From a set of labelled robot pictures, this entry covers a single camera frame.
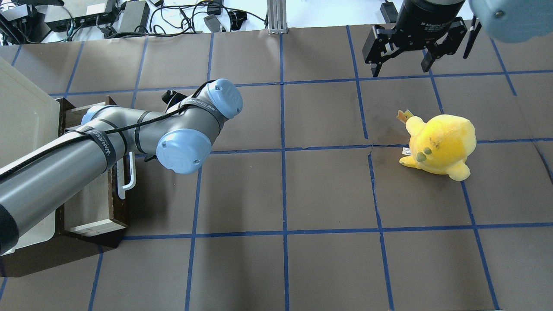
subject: metal post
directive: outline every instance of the metal post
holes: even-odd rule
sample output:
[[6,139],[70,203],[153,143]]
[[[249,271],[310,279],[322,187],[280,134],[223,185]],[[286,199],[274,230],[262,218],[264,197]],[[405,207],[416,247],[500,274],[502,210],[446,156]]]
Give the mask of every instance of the metal post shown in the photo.
[[288,33],[286,0],[267,0],[267,19],[270,34]]

